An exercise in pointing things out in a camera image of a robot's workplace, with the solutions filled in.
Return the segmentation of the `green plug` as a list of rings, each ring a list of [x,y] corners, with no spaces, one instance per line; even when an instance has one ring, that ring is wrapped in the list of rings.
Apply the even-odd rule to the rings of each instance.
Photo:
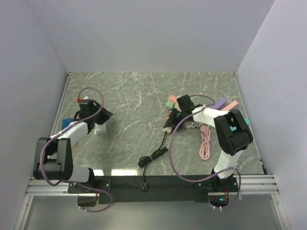
[[[174,107],[175,107],[175,103],[172,102],[172,101],[170,101],[170,100],[168,100],[168,101],[166,102],[166,104],[165,104],[165,107],[166,107],[168,110],[172,110],[172,109],[174,109]]]

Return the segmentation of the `beige power strip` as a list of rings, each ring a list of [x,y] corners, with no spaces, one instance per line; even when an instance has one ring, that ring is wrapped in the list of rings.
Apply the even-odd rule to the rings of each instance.
[[[178,114],[180,113],[180,108],[178,106],[178,103],[172,103],[172,109],[170,110],[166,122],[163,126],[163,132],[170,134],[174,128],[177,126],[178,124]]]

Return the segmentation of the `salmon plug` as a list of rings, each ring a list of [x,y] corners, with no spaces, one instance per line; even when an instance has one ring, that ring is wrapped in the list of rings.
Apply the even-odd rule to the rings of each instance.
[[[176,103],[177,101],[177,97],[173,96],[173,95],[170,95],[169,98],[168,98],[169,101],[171,101],[172,103]]]

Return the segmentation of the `white plug adapter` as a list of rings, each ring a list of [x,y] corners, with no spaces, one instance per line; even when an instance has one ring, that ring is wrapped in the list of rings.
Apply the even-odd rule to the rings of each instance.
[[[94,133],[97,134],[104,134],[106,133],[106,123],[99,125],[99,124],[95,124],[94,127]]]

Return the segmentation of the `blue cube adapter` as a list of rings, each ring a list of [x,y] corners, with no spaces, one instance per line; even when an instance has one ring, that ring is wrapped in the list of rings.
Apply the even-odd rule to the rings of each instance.
[[[62,120],[61,130],[66,129],[72,121],[73,121],[73,118],[64,118]]]

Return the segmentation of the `purple power strip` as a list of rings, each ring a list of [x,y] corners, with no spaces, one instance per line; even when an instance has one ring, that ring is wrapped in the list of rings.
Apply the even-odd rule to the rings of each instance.
[[[221,98],[214,105],[212,105],[211,108],[215,110],[221,110],[226,106],[226,103],[227,103],[227,99]]]

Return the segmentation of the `pink power strip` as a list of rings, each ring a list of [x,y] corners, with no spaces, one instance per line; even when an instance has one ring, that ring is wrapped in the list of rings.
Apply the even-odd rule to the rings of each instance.
[[[226,107],[224,107],[222,109],[222,111],[231,111],[232,109],[234,109],[236,106],[238,105],[238,102],[237,101],[233,101],[231,102],[230,104],[228,104]]]

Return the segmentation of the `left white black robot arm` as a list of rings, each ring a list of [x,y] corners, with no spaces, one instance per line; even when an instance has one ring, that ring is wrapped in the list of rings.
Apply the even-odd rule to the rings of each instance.
[[[79,183],[79,187],[89,193],[96,186],[94,171],[73,163],[72,147],[114,114],[93,99],[78,99],[78,102],[80,109],[65,129],[56,135],[38,139],[33,177],[52,186],[64,181]]]

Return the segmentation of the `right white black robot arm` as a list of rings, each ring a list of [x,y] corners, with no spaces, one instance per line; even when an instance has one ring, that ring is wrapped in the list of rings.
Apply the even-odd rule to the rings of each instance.
[[[210,180],[211,187],[215,191],[222,191],[233,179],[237,161],[241,154],[253,142],[253,135],[241,112],[237,109],[232,111],[222,111],[212,109],[205,105],[195,105],[191,98],[194,95],[183,95],[175,99],[175,104],[171,116],[168,119],[173,127],[173,134],[169,142],[169,160],[174,173],[181,180],[190,183],[201,183]],[[172,161],[172,143],[175,133],[182,128],[186,121],[193,121],[215,128],[221,153],[212,174],[198,180],[192,180],[180,175]]]

